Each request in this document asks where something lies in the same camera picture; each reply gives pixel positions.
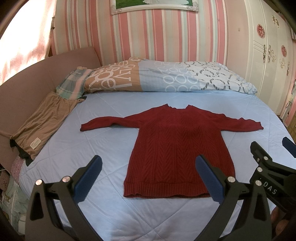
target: red sweater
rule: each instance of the red sweater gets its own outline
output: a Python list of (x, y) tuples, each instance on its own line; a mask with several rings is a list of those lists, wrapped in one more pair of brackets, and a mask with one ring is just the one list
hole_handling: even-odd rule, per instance
[(235, 176), (221, 131), (263, 129), (253, 120), (232, 119), (191, 105), (176, 109), (166, 104), (125, 118), (98, 117), (82, 124), (80, 130), (112, 124), (140, 129), (124, 181), (124, 196), (143, 198), (207, 196), (195, 169), (196, 157), (203, 154), (226, 176)]

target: sweater hem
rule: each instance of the sweater hem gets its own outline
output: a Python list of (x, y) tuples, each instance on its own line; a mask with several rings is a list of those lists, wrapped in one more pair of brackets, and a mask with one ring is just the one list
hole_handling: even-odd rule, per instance
[(167, 197), (209, 197), (204, 184), (197, 183), (146, 183), (124, 182), (124, 197), (167, 198)]

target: window curtain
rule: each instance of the window curtain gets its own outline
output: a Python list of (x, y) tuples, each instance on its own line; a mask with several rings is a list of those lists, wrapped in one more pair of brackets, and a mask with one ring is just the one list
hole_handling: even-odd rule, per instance
[(0, 85), (38, 61), (49, 51), (57, 0), (29, 0), (0, 39)]

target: pink striped wall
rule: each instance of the pink striped wall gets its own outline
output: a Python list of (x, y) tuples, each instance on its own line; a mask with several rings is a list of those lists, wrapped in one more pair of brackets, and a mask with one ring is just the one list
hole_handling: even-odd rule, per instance
[(109, 0), (57, 0), (53, 54), (94, 46), (102, 65), (129, 57), (225, 64), (224, 0), (199, 0), (199, 8), (111, 15)]

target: quilted bedspread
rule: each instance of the quilted bedspread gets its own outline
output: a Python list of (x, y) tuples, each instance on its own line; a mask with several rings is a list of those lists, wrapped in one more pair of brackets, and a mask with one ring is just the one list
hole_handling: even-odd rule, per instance
[[(175, 108), (190, 104), (232, 118), (261, 122), (264, 130), (222, 132), (238, 181), (248, 183), (257, 167), (250, 153), (252, 141), (257, 141), (275, 162), (296, 168), (294, 158), (281, 144), (283, 137), (291, 139), (289, 133), (255, 95), (207, 90), (188, 93), (98, 92), (88, 94), (86, 101), (75, 107), (31, 165), (22, 166), (19, 178), (22, 190), (30, 196), (37, 179), (46, 183), (57, 182), (87, 165), (94, 155), (100, 155), (102, 172), (79, 207), (105, 241), (193, 241), (215, 213), (218, 203), (211, 198), (124, 198), (123, 181), (138, 129), (112, 126), (79, 131), (82, 123), (95, 117), (125, 117), (166, 103)], [(231, 231), (241, 204), (238, 202), (223, 235)], [(59, 202), (56, 207), (62, 223), (70, 226)]]

